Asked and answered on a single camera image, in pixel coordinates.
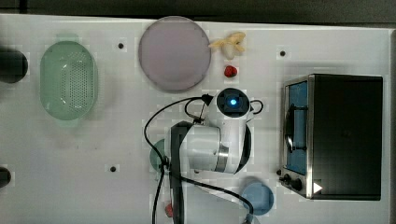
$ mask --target red object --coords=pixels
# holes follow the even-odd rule
[[[166,205],[166,207],[165,207],[165,214],[166,214],[168,217],[173,217],[173,208],[172,208],[172,204],[171,204],[171,203],[169,203],[168,205]]]
[[[236,68],[234,66],[228,65],[227,67],[225,67],[224,76],[234,77],[234,76],[236,76],[236,74],[238,74],[238,70],[236,70]]]

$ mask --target round plate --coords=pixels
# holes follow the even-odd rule
[[[139,62],[146,76],[165,91],[184,91],[204,77],[210,65],[209,39],[195,22],[165,17],[140,39]]]

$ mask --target small bowl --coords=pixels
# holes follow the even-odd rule
[[[274,205],[274,194],[262,182],[253,182],[243,191],[242,197],[246,198],[253,205],[253,215],[262,216],[271,210]]]
[[[160,151],[161,155],[165,155],[165,140],[161,139],[158,141],[154,146]],[[160,165],[161,165],[161,159],[158,157],[157,153],[154,151],[152,148],[150,153],[149,153],[149,161],[151,163],[152,168],[154,168],[155,171],[158,173],[161,172],[160,170]]]

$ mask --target dark gray floor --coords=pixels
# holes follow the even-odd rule
[[[31,14],[144,17],[275,23],[396,22],[395,0],[2,0],[5,11]]]

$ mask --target oven knob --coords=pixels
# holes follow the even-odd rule
[[[301,182],[300,178],[290,181],[291,187],[295,190],[300,191],[303,188],[303,183]]]
[[[283,181],[285,185],[290,184],[291,177],[288,174],[285,174],[283,177],[279,178],[280,181]]]

